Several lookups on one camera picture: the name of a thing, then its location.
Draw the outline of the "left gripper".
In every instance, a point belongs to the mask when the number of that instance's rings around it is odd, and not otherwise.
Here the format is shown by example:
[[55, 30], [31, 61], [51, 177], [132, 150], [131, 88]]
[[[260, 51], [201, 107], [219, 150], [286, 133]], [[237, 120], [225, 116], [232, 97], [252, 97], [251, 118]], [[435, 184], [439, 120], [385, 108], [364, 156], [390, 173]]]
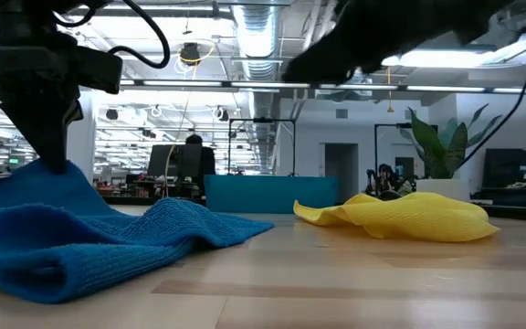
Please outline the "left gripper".
[[85, 48], [58, 27], [79, 27], [113, 0], [0, 0], [0, 81], [50, 80], [65, 87], [0, 84], [0, 108], [47, 169], [66, 172], [68, 127], [83, 119], [79, 86], [116, 94], [122, 60]]

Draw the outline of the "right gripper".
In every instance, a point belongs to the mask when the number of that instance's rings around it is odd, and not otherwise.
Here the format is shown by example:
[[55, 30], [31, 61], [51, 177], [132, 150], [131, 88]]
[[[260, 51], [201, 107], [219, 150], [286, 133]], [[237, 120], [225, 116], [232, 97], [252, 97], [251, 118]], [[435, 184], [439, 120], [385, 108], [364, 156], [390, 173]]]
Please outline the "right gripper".
[[383, 61], [452, 33], [465, 46], [489, 32], [489, 21], [515, 0], [346, 0], [335, 27], [293, 58], [289, 83], [335, 84], [357, 70], [371, 74]]

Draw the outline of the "blue microfiber towel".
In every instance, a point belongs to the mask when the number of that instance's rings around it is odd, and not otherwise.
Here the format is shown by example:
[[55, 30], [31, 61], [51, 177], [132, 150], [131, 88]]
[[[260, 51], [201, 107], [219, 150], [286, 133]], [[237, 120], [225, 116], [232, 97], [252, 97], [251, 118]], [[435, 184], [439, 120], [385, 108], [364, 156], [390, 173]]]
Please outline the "blue microfiber towel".
[[171, 265], [202, 245], [232, 247], [273, 227], [171, 197], [127, 215], [74, 164], [54, 175], [35, 161], [0, 177], [0, 291], [66, 302]]

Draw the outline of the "yellow microfiber towel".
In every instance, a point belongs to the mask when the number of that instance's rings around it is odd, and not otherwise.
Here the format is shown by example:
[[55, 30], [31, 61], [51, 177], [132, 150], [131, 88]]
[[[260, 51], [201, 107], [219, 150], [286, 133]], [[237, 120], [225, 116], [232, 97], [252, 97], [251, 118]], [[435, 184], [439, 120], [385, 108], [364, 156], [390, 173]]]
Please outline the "yellow microfiber towel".
[[500, 231], [482, 207], [428, 192], [388, 201], [359, 194], [339, 206], [322, 208], [295, 202], [293, 212], [315, 226], [360, 227], [376, 239], [458, 243], [485, 239]]

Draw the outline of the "teal plastic basket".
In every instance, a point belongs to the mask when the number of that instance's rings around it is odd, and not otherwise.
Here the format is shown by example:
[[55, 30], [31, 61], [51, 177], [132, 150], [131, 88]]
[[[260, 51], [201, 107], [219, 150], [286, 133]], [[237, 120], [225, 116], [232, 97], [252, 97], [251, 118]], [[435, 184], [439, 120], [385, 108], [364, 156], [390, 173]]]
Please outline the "teal plastic basket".
[[215, 212], [292, 214], [298, 201], [307, 207], [331, 207], [338, 198], [333, 177], [207, 175], [206, 206]]

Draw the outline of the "white pillar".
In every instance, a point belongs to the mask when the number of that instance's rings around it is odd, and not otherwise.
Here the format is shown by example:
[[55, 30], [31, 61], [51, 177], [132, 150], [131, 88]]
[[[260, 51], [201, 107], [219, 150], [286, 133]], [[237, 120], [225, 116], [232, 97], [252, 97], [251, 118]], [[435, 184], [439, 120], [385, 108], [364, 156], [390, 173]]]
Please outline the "white pillar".
[[72, 122], [68, 127], [67, 158], [86, 176], [89, 183], [93, 181], [94, 154], [96, 142], [96, 125], [98, 105], [96, 93], [84, 91], [79, 103], [83, 118]]

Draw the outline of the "person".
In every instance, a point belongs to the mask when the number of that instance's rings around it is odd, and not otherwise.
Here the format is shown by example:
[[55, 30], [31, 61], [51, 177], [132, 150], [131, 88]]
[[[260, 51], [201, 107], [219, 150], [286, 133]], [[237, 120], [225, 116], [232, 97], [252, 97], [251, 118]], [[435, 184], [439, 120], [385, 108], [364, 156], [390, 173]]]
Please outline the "person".
[[203, 139], [199, 135], [190, 135], [177, 155], [177, 171], [179, 180], [190, 177], [194, 184], [205, 191], [205, 177], [216, 174], [214, 150], [203, 146]]
[[380, 164], [374, 180], [374, 191], [381, 200], [392, 200], [400, 197], [398, 192], [401, 183], [399, 176], [388, 164]]

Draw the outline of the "black computer monitor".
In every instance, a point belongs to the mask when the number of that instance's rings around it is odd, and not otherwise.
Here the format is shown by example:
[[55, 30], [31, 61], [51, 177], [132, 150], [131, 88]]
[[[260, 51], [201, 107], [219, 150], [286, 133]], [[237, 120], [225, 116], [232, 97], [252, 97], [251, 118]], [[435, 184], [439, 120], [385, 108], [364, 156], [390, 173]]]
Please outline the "black computer monitor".
[[196, 177], [199, 175], [203, 147], [199, 144], [154, 145], [147, 169], [154, 177]]

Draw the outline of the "green plant in white pot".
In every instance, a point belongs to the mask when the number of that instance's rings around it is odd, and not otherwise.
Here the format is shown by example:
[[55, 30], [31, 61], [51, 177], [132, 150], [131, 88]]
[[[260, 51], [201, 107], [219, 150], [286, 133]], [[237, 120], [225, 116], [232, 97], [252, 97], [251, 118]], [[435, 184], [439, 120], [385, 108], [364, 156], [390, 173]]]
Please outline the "green plant in white pot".
[[416, 181], [417, 192], [470, 201], [467, 185], [455, 178], [455, 173], [465, 163], [468, 148], [480, 144], [501, 119], [501, 115], [495, 116], [481, 131], [470, 136], [469, 129], [488, 106], [487, 103], [477, 109], [469, 123], [451, 118], [440, 131], [419, 119], [413, 109], [408, 109], [410, 123], [398, 124], [397, 129], [415, 147], [425, 165], [425, 177]]

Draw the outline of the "black equipment cabinet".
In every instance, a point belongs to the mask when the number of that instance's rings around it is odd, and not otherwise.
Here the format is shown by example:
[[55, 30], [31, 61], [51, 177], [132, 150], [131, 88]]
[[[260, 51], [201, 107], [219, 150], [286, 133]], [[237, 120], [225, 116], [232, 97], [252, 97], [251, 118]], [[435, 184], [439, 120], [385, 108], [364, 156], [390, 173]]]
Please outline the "black equipment cabinet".
[[472, 200], [526, 207], [526, 149], [487, 148], [468, 163]]

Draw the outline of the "silver ceiling duct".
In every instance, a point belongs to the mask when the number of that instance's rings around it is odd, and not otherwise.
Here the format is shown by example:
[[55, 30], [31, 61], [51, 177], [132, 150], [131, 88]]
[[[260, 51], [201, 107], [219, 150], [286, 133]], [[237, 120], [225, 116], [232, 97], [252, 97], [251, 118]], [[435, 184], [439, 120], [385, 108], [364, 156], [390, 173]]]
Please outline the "silver ceiling duct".
[[[247, 81], [275, 81], [278, 63], [268, 61], [279, 53], [278, 33], [281, 9], [270, 5], [232, 5], [236, 21], [236, 37], [242, 61], [244, 79]], [[248, 106], [252, 118], [267, 117], [273, 112], [273, 97], [269, 92], [249, 91]], [[268, 124], [255, 124], [253, 128], [257, 146], [259, 171], [270, 173], [273, 153], [268, 141]]]

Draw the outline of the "black aluminium table frame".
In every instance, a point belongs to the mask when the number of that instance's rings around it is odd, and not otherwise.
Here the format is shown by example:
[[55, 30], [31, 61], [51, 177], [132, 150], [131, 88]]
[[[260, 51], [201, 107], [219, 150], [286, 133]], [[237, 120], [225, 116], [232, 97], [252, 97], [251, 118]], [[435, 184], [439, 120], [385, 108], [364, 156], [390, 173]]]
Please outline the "black aluminium table frame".
[[[148, 197], [128, 197], [128, 196], [102, 196], [103, 200], [109, 205], [116, 206], [151, 206], [155, 200]], [[481, 205], [490, 217], [508, 218], [526, 221], [526, 207], [507, 207]]]

